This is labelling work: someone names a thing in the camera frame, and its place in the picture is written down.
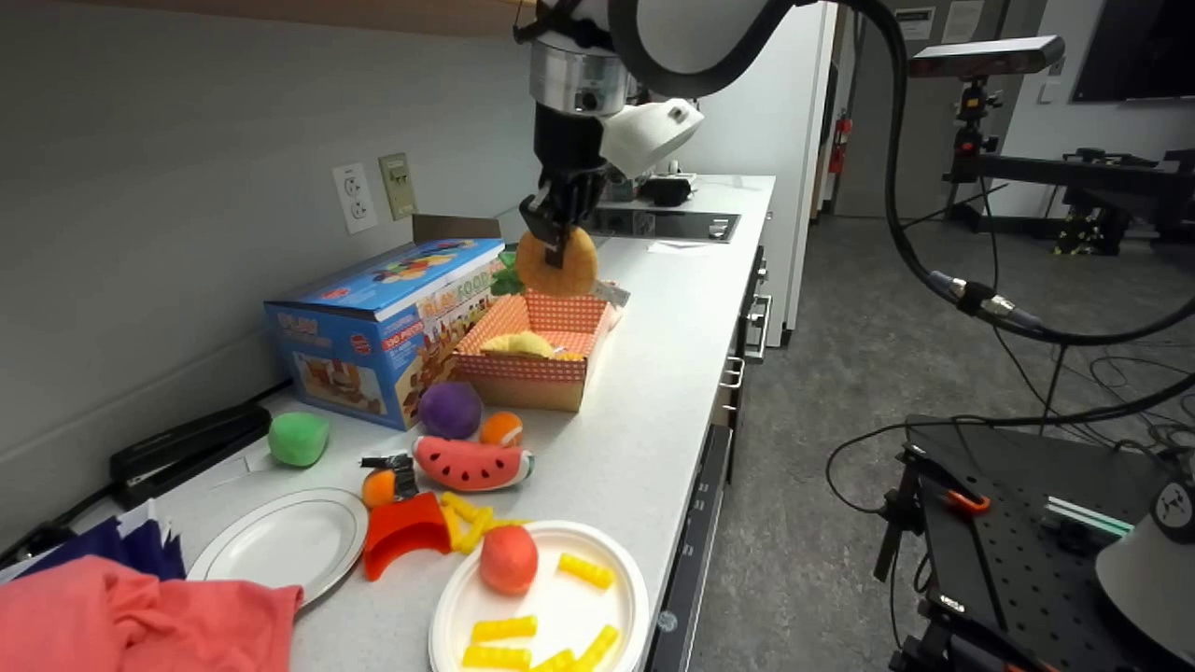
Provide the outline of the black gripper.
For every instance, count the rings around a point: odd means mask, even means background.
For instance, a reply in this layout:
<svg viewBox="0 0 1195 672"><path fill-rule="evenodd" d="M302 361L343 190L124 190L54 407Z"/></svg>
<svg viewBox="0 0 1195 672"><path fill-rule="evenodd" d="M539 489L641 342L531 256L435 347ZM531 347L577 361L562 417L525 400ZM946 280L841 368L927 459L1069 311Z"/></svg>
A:
<svg viewBox="0 0 1195 672"><path fill-rule="evenodd" d="M588 255L582 220L592 214L606 188L598 147L602 122L592 115L562 115L544 106L532 108L532 157L540 173L539 188L517 201L517 214L544 246L540 261L551 269L562 269L562 255Z"/></svg>

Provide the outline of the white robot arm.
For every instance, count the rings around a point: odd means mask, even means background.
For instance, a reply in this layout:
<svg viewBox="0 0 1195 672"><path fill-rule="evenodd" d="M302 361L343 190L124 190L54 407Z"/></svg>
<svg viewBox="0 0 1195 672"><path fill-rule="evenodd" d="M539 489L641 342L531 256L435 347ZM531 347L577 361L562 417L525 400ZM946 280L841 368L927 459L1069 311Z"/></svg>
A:
<svg viewBox="0 0 1195 672"><path fill-rule="evenodd" d="M570 231L608 174L641 179L705 122L699 102L739 81L781 21L814 5L873 0L531 0L512 41L531 52L539 188L517 216L539 261L562 269Z"/></svg>

